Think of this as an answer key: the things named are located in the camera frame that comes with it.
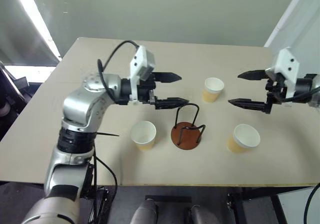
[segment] gray wall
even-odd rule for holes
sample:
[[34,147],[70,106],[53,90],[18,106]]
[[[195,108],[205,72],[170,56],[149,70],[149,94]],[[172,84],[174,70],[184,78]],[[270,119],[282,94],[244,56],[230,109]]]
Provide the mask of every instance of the gray wall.
[[291,0],[35,0],[61,55],[77,37],[263,46]]

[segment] black cable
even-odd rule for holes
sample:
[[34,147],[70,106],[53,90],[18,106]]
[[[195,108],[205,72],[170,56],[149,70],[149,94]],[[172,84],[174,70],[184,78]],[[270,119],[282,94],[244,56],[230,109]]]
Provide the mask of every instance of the black cable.
[[98,162],[100,162],[105,168],[108,169],[108,171],[111,173],[111,175],[113,176],[114,179],[114,194],[112,196],[112,200],[111,203],[114,201],[117,191],[118,191],[118,181],[117,181],[117,177],[116,174],[111,170],[111,168],[109,166],[107,166],[107,164],[105,164],[99,157],[96,156],[96,159]]
[[97,132],[97,135],[102,135],[102,136],[112,136],[112,137],[119,137],[117,134],[111,134],[111,133],[104,133],[104,132]]
[[317,88],[312,89],[308,92],[305,92],[305,93],[302,93],[302,94],[299,94],[299,95],[296,95],[296,96],[293,96],[290,98],[282,98],[281,96],[279,96],[278,93],[273,93],[273,96],[281,103],[288,103],[288,102],[296,102],[299,100],[310,98],[310,97],[312,97],[313,94],[315,94],[319,91],[320,91],[320,86],[318,86]]
[[93,178],[93,188],[94,188],[94,199],[93,199],[93,223],[98,224],[98,213],[97,213],[97,155],[96,146],[93,145],[93,166],[94,166],[94,178]]
[[124,40],[123,42],[121,42],[119,45],[116,46],[116,48],[112,51],[111,55],[109,56],[109,58],[106,60],[104,66],[102,66],[102,61],[100,59],[98,59],[97,61],[97,66],[98,66],[98,73],[99,73],[99,77],[100,77],[100,81],[105,89],[105,91],[108,93],[109,97],[111,98],[111,100],[113,102],[115,102],[115,96],[113,94],[113,90],[111,88],[107,87],[107,84],[105,82],[104,79],[104,75],[103,72],[105,71],[107,65],[109,64],[111,58],[114,56],[114,54],[116,53],[116,51],[123,45],[126,43],[131,43],[132,45],[134,45],[134,47],[136,49],[139,48],[139,46],[133,41],[133,40]]
[[310,193],[308,200],[306,201],[305,204],[305,209],[304,209],[304,214],[303,214],[303,224],[307,224],[307,216],[308,216],[308,210],[309,210],[309,206],[312,200],[312,197],[314,196],[314,194],[316,193],[316,191],[320,188],[320,183],[318,185],[316,185],[312,192]]
[[109,97],[111,98],[111,100],[114,102],[115,101],[115,97],[114,94],[112,92],[112,89],[110,89],[109,87],[107,87],[107,84],[105,82],[104,76],[103,76],[103,67],[102,67],[102,62],[100,59],[98,59],[97,61],[97,65],[98,65],[98,72],[99,72],[99,77],[100,77],[100,81],[106,91],[106,93],[108,93]]
[[102,71],[104,72],[107,65],[109,64],[111,58],[114,56],[114,54],[117,52],[117,50],[124,44],[126,43],[131,43],[132,45],[134,45],[135,49],[138,49],[139,46],[133,41],[133,40],[124,40],[123,42],[121,42],[119,45],[116,46],[116,48],[112,51],[111,55],[109,56],[109,58],[106,60],[104,66],[103,66],[103,69]]

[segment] white paper cup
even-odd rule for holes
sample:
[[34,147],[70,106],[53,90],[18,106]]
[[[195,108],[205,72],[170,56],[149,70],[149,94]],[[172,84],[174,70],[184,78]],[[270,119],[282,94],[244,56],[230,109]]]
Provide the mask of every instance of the white paper cup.
[[255,148],[260,143],[260,134],[252,126],[239,124],[228,140],[228,148],[234,153],[242,153]]
[[136,146],[142,150],[150,150],[155,144],[156,127],[147,120],[142,120],[133,125],[130,137]]
[[224,87],[224,82],[219,78],[209,77],[205,79],[202,99],[207,103],[213,103]]

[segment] floor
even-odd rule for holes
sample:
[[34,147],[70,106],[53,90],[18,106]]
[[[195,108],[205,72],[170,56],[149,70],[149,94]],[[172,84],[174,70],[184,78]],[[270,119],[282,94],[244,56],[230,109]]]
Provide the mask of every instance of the floor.
[[[230,187],[198,186],[120,186],[107,224],[129,224],[146,195],[190,197],[192,202],[156,202],[157,224],[183,224],[184,210],[201,205],[213,212],[222,224],[235,224],[233,211],[228,210],[226,196],[234,191]],[[10,182],[0,186],[0,223],[19,224],[28,210],[43,197],[43,190],[30,184]],[[247,224],[278,224],[268,198],[246,201],[243,204]],[[81,200],[80,224],[86,224],[91,202]]]

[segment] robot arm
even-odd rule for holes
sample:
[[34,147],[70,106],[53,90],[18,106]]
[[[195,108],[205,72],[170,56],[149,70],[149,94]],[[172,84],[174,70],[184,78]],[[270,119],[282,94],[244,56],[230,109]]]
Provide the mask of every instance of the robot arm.
[[238,78],[259,81],[267,79],[266,103],[251,99],[237,98],[229,103],[249,110],[270,114],[273,104],[308,103],[310,107],[320,108],[320,74],[307,74],[298,78],[299,62],[288,49],[282,49],[273,60],[272,67],[266,70],[246,71]]
[[156,82],[181,80],[174,73],[152,72],[154,67],[153,55],[140,46],[130,63],[129,79],[100,71],[88,76],[79,89],[67,96],[58,143],[45,179],[45,198],[32,207],[23,224],[78,223],[80,197],[88,193],[93,179],[90,160],[95,137],[110,105],[133,101],[156,109],[172,109],[188,103],[179,97],[159,100],[154,96]]

